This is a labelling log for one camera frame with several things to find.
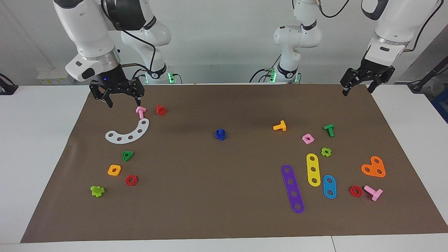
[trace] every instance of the white arc piece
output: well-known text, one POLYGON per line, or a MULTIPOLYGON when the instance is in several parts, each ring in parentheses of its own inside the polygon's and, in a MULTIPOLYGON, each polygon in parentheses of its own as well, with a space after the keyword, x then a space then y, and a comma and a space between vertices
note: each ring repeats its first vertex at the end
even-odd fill
POLYGON ((149 126, 149 120, 143 118, 140 121, 138 121, 137 128, 135 128, 135 130, 132 131, 131 133, 122 135, 118 134, 115 130, 111 130, 108 133, 106 133, 106 139, 107 141, 116 144, 131 143, 141 138, 148 129, 148 126, 149 126))

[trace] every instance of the red hexagon nut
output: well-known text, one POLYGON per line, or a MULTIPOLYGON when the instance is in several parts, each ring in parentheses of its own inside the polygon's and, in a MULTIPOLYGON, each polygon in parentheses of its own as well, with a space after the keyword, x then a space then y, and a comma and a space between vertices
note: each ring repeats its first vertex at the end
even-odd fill
POLYGON ((135 175, 129 175, 125 181, 126 181, 126 185, 135 186, 135 184, 137 184, 138 179, 137 179, 137 176, 135 176, 135 175))
POLYGON ((351 186, 350 187, 350 194, 353 197, 359 198, 362 195, 362 189, 359 186, 351 186))

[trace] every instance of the blue bolt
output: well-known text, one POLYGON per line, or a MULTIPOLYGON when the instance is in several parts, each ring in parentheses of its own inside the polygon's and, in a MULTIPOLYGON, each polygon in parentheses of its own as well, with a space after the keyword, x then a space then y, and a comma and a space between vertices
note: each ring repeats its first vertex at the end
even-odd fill
POLYGON ((224 129, 217 130, 215 133, 215 137, 216 139, 223 141, 225 139, 225 130, 224 129))

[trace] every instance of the purple strip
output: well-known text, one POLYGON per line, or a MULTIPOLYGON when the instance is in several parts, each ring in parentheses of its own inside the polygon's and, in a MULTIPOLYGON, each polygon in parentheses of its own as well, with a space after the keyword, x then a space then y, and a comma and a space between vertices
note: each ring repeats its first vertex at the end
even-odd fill
POLYGON ((302 213, 305 210, 305 206, 303 205, 293 168, 290 165, 284 165, 281 168, 281 173, 283 174, 284 185, 288 192, 291 209, 295 213, 302 213))

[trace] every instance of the table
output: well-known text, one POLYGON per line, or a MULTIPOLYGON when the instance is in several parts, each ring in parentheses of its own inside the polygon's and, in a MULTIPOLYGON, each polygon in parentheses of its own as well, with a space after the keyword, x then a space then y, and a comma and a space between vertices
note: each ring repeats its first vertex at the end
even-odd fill
MULTIPOLYGON (((448 250, 448 234, 18 244, 88 94, 86 86, 20 87, 13 96, 0 97, 1 251, 448 250)), ((424 95, 406 86, 383 85, 373 97, 447 222, 448 125, 424 95)))

